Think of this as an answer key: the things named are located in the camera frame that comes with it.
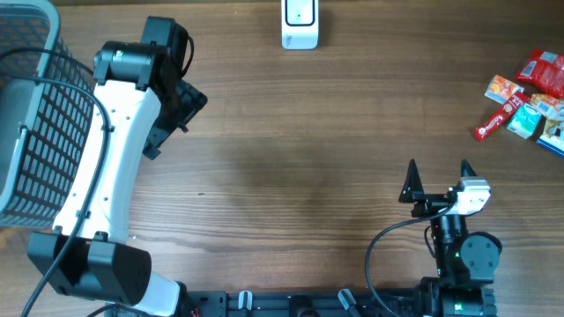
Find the red stick sachet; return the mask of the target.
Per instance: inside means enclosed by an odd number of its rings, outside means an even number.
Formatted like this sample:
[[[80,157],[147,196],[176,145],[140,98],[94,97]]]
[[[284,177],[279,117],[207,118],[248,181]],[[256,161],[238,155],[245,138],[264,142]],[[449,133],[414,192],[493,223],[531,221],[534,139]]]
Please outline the red stick sachet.
[[[506,120],[510,119],[513,114],[530,98],[522,92],[515,92],[508,100],[496,110],[493,116],[481,126],[475,128],[474,136],[478,141],[483,141],[491,133],[496,131]]]

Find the teal small box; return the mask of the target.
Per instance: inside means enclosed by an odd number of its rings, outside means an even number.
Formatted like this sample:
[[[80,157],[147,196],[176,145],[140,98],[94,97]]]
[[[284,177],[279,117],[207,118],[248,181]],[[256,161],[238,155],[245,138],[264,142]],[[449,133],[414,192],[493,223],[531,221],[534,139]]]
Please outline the teal small box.
[[[507,129],[527,139],[533,135],[541,118],[542,114],[535,107],[525,103],[511,117]]]

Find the orange small box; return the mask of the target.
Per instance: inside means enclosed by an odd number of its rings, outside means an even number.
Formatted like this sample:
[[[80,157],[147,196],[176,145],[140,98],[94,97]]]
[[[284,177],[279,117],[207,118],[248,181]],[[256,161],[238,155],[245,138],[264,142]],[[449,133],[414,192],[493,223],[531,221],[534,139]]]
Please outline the orange small box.
[[[486,88],[485,96],[499,104],[504,104],[516,92],[524,88],[502,76],[495,75]]]
[[[530,104],[535,107],[548,120],[563,120],[563,100],[547,94],[533,94]]]

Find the white cream snack bag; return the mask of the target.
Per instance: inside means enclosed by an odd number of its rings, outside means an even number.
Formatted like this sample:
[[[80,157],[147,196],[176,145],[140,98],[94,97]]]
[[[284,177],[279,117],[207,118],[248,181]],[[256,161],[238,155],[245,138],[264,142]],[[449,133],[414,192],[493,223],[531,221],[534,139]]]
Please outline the white cream snack bag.
[[[536,143],[547,150],[564,157],[564,121],[546,119],[543,131]]]

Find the red candy bag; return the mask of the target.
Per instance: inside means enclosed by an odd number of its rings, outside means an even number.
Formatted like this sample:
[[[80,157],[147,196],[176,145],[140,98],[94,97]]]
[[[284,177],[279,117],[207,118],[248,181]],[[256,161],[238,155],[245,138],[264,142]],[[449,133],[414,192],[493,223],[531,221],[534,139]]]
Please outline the red candy bag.
[[[523,68],[515,75],[517,81],[536,86],[541,92],[563,98],[563,55],[535,49]]]

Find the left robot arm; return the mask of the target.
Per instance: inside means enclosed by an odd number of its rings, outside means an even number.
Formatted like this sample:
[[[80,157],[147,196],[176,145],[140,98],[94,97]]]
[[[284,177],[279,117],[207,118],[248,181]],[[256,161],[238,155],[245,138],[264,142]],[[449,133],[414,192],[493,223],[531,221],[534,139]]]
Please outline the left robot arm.
[[[32,234],[27,254],[41,286],[99,300],[104,311],[197,316],[184,284],[152,269],[150,254],[127,243],[130,200],[142,158],[185,130],[207,98],[185,80],[194,55],[187,30],[149,17],[138,42],[109,41],[94,58],[96,107],[70,197],[51,232]]]

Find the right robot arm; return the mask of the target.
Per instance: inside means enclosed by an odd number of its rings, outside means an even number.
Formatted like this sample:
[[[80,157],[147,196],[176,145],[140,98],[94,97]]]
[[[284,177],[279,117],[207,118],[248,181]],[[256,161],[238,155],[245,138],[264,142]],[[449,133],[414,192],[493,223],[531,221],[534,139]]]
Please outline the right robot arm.
[[[424,192],[414,160],[408,165],[398,201],[413,205],[412,217],[430,224],[436,277],[424,277],[416,287],[413,314],[432,317],[496,317],[494,282],[502,244],[487,232],[469,232],[466,218],[481,212],[491,196],[486,178],[467,160],[461,178],[445,194]]]

